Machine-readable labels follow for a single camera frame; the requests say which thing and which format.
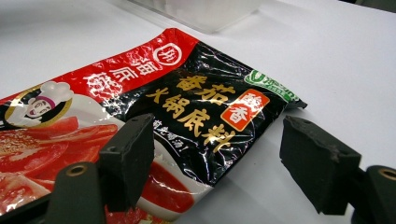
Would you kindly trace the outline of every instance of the screw hole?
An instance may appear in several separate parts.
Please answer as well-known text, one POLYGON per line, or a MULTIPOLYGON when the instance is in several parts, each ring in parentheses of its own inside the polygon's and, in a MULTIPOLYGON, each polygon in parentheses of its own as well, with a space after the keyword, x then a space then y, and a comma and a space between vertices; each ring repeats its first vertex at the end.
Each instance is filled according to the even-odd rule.
POLYGON ((70 167, 66 171, 66 174, 68 176, 78 176, 84 174, 87 169, 88 167, 86 165, 75 165, 73 167, 70 167))
POLYGON ((396 171, 390 169, 381 169, 379 170, 379 173, 388 179, 396 180, 396 171))

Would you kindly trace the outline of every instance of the white table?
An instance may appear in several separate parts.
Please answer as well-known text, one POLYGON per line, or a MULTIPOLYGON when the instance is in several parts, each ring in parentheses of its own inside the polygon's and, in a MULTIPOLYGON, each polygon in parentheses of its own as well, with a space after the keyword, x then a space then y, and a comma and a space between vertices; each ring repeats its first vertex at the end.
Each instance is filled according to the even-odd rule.
POLYGON ((170 26, 309 104, 281 116, 177 224, 350 223, 351 207, 344 217, 317 215, 281 164, 282 119, 315 122, 359 151, 364 170, 396 167, 396 14, 336 0, 264 0, 257 12, 206 35, 122 0, 0 0, 0 98, 136 47, 170 26))

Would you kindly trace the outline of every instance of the food package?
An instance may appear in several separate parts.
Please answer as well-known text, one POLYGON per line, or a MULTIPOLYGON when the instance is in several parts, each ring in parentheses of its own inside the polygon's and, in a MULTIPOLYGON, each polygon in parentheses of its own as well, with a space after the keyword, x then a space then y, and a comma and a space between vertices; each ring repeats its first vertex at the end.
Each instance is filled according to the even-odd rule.
POLYGON ((0 214, 53 189, 132 117, 154 115, 155 159, 136 209, 107 223, 167 223, 194 206, 286 108, 267 75, 178 29, 0 101, 0 214))

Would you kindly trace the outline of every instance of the orange label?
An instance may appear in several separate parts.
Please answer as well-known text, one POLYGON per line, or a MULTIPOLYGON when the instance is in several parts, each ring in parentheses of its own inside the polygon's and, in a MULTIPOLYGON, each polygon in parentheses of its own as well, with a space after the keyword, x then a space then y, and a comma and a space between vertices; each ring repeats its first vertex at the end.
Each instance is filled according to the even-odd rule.
POLYGON ((270 99, 260 91, 249 89, 230 104, 221 118, 242 132, 268 103, 270 99))

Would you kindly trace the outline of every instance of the chef hat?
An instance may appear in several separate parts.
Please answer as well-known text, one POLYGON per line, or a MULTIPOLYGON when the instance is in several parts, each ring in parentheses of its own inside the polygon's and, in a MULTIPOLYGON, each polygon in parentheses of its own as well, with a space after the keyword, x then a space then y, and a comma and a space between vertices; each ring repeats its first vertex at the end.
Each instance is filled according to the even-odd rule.
POLYGON ((65 82, 56 83, 49 81, 41 85, 41 93, 35 98, 36 100, 45 100, 49 103, 51 109, 60 102, 68 101, 73 96, 70 91, 70 85, 65 82))

